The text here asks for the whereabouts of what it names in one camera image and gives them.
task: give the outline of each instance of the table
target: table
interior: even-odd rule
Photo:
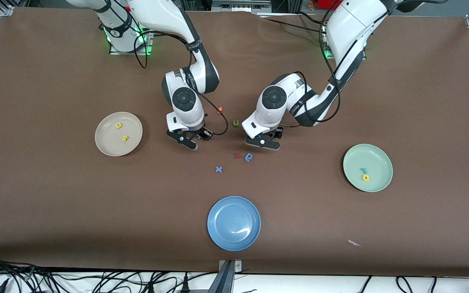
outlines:
[[[285,72],[301,70],[318,92],[327,84],[316,32],[250,13],[189,14],[220,74],[207,96],[229,121],[248,117]],[[156,37],[143,70],[134,56],[108,55],[98,25],[93,11],[47,8],[16,8],[0,22],[0,258],[172,271],[214,271],[219,259],[240,258],[255,273],[469,276],[462,18],[388,17],[342,92],[340,113],[286,129],[277,152],[246,146],[232,127],[196,152],[175,143],[160,82],[187,65],[188,53]],[[221,130],[204,108],[208,126]],[[93,135],[117,111],[137,115],[145,133],[132,154],[107,157]],[[345,179],[342,158],[358,143],[392,159],[385,190],[364,193]],[[262,216],[259,238],[242,252],[219,249],[206,230],[209,209],[229,195],[248,198]]]

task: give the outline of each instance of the plate rim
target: plate rim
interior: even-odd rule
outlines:
[[[352,183],[352,181],[350,180],[350,178],[349,178],[348,175],[347,175],[347,170],[346,170],[346,168],[345,168],[345,161],[348,160],[349,153],[350,153],[353,149],[357,149],[357,148],[359,148],[359,147],[361,147],[361,146],[365,146],[365,145],[366,145],[366,146],[373,147],[373,148],[375,148],[376,150],[380,150],[380,152],[382,152],[383,154],[385,154],[386,158],[388,159],[388,165],[389,165],[390,169],[392,170],[391,175],[390,175],[390,178],[388,179],[388,182],[385,184],[385,186],[383,186],[382,188],[380,188],[380,189],[378,189],[378,190],[372,190],[372,191],[370,191],[370,190],[365,190],[365,189],[363,189],[363,188],[360,188],[360,187],[356,186],[354,183]],[[370,144],[370,143],[359,143],[359,144],[356,144],[356,145],[352,146],[351,148],[349,148],[349,149],[345,152],[345,156],[344,156],[344,158],[343,158],[343,163],[342,163],[342,165],[343,165],[343,166],[342,166],[342,167],[343,167],[343,173],[345,174],[345,177],[346,177],[346,179],[350,182],[350,184],[352,184],[352,186],[354,186],[355,188],[358,188],[359,190],[365,191],[365,192],[370,192],[370,193],[372,193],[372,192],[379,192],[379,191],[382,191],[383,189],[387,188],[387,187],[390,185],[390,183],[392,182],[392,178],[393,178],[393,176],[394,176],[394,168],[393,168],[392,160],[390,159],[390,157],[389,157],[389,156],[387,155],[387,153],[386,153],[384,150],[382,150],[379,146],[376,146],[376,145],[373,145],[373,144]]]
[[[248,204],[250,204],[251,207],[254,208],[255,212],[256,212],[256,218],[257,218],[257,224],[258,224],[258,228],[257,228],[257,231],[253,228],[251,228],[251,231],[249,232],[249,237],[251,234],[255,234],[254,236],[254,239],[251,240],[250,243],[248,243],[247,245],[245,245],[243,248],[241,249],[229,249],[229,248],[224,248],[222,247],[219,243],[217,243],[212,235],[211,235],[211,232],[215,230],[215,223],[214,221],[212,221],[212,213],[213,213],[213,210],[215,209],[215,207],[219,204],[221,204],[221,202],[223,200],[229,200],[229,199],[236,199],[236,200],[242,200]],[[253,245],[253,243],[255,243],[255,241],[258,239],[258,236],[260,234],[260,230],[262,229],[262,217],[260,216],[260,212],[258,210],[258,208],[255,206],[255,204],[253,204],[250,200],[248,200],[247,198],[244,198],[244,197],[241,197],[240,195],[229,195],[227,197],[224,197],[224,198],[221,198],[219,199],[217,202],[215,202],[215,204],[211,207],[208,215],[207,215],[207,232],[209,234],[209,237],[211,239],[211,241],[214,242],[214,244],[216,244],[216,246],[218,246],[219,248],[223,249],[223,250],[227,250],[227,251],[242,251],[244,249],[247,249],[249,248],[251,245]]]
[[[110,154],[107,154],[105,153],[100,147],[99,147],[99,144],[97,143],[97,132],[99,131],[99,128],[101,128],[101,124],[103,124],[103,122],[110,116],[112,115],[116,115],[116,114],[125,114],[125,116],[128,116],[128,115],[131,115],[130,118],[132,118],[133,120],[136,120],[136,122],[138,122],[138,124],[140,125],[140,137],[141,139],[138,140],[138,143],[136,144],[136,146],[134,148],[132,148],[129,152],[127,153],[124,153],[124,154],[119,154],[119,155],[110,155]],[[118,111],[118,112],[114,112],[114,113],[111,113],[110,115],[104,117],[101,122],[99,122],[99,124],[97,125],[97,128],[95,129],[95,135],[94,135],[94,140],[95,140],[95,145],[97,146],[97,149],[99,149],[99,151],[103,154],[105,154],[106,156],[110,156],[110,157],[120,157],[120,156],[124,156],[124,155],[127,155],[129,154],[130,152],[133,152],[137,147],[138,145],[140,145],[140,141],[142,140],[142,136],[144,135],[144,128],[142,127],[142,122],[140,121],[140,119],[130,113],[130,112],[125,112],[125,111]]]

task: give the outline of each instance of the blue plate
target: blue plate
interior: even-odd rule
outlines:
[[[260,234],[260,214],[249,200],[232,196],[214,204],[207,217],[207,231],[212,241],[228,251],[251,246]]]

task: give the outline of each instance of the white robotic arm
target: white robotic arm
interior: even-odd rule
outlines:
[[[207,56],[202,41],[188,15],[171,0],[127,0],[134,18],[154,31],[180,35],[188,43],[186,49],[192,52],[196,63],[172,72],[162,80],[162,91],[173,112],[166,116],[167,134],[178,143],[192,150],[197,144],[195,135],[207,140],[212,132],[205,127],[205,114],[198,93],[209,93],[220,81],[218,71]]]
[[[242,127],[249,136],[245,140],[246,144],[277,150],[279,143],[272,138],[264,139],[261,135],[268,133],[270,136],[275,136],[285,109],[301,126],[317,125],[337,98],[338,91],[344,89],[361,64],[363,48],[368,37],[401,1],[344,1],[329,19],[326,32],[337,65],[335,79],[331,77],[323,92],[317,94],[296,73],[283,74],[276,78],[262,92],[256,111],[242,122]],[[275,95],[268,95],[275,91],[286,94],[286,103],[281,102],[283,96],[279,98],[279,102],[275,102]]]
[[[131,52],[142,44],[137,39],[136,27],[128,11],[115,0],[66,0],[73,6],[90,8],[101,20],[110,43],[121,52]]]

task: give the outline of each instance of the white paper scrap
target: white paper scrap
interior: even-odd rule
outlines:
[[[348,242],[349,242],[350,244],[354,245],[354,246],[363,247],[363,246],[361,246],[361,245],[355,243],[354,241],[352,241],[352,240],[350,240],[350,239],[348,240]]]

